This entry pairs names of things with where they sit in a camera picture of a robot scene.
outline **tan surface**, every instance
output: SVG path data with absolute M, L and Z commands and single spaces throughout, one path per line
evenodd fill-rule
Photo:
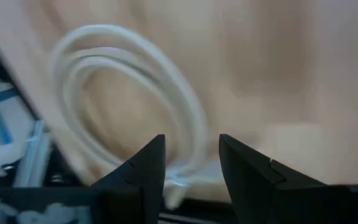
M 211 157 L 229 133 L 325 183 L 358 183 L 358 1 L 0 0 L 0 54 L 84 175 L 108 170 L 86 165 L 67 136 L 47 62 L 65 32 L 100 23 L 146 36 L 185 74 L 207 113 Z M 85 117 L 122 157 L 172 133 L 159 102 L 124 75 L 103 72 L 86 92 L 98 117 Z M 227 198 L 200 189 L 192 197 Z

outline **white cable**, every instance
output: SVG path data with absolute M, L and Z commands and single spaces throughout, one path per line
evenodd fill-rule
M 148 60 L 114 47 L 71 52 L 78 40 L 91 35 L 110 35 L 111 38 L 123 39 L 133 45 L 136 51 L 146 55 Z M 86 146 L 85 153 L 104 161 L 111 170 L 120 166 L 122 161 L 87 131 L 77 113 L 78 91 L 99 68 L 120 70 L 136 79 L 156 94 L 169 110 L 178 133 L 179 150 L 191 151 L 186 164 L 167 169 L 165 182 L 176 188 L 171 195 L 166 195 L 168 206 L 176 206 L 180 198 L 177 199 L 178 194 L 175 192 L 179 192 L 180 197 L 183 197 L 183 188 L 189 187 L 192 177 L 203 165 L 206 156 L 208 129 L 204 112 L 194 91 L 179 69 L 161 50 L 135 32 L 118 26 L 93 25 L 80 27 L 62 37 L 51 55 L 51 74 L 60 109 L 73 137 Z

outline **wire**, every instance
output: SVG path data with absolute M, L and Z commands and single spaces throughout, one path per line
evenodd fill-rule
M 146 55 L 148 60 L 139 54 L 115 47 L 71 52 L 76 42 L 92 35 L 110 35 L 112 38 L 123 39 L 136 51 Z M 62 115 L 73 137 L 86 146 L 85 153 L 105 162 L 111 170 L 123 162 L 90 134 L 80 121 L 77 110 L 79 89 L 100 68 L 120 70 L 137 80 L 157 95 L 170 112 L 178 135 L 178 148 L 191 151 L 191 154 L 186 164 L 167 169 L 165 183 L 173 185 L 176 188 L 174 192 L 183 195 L 183 189 L 190 186 L 192 177 L 203 165 L 208 139 L 204 111 L 194 91 L 160 49 L 133 31 L 118 26 L 92 25 L 75 29 L 62 37 L 51 54 L 51 75 Z M 176 206 L 182 197 L 177 199 L 178 195 L 169 195 L 171 202 L 168 204 Z

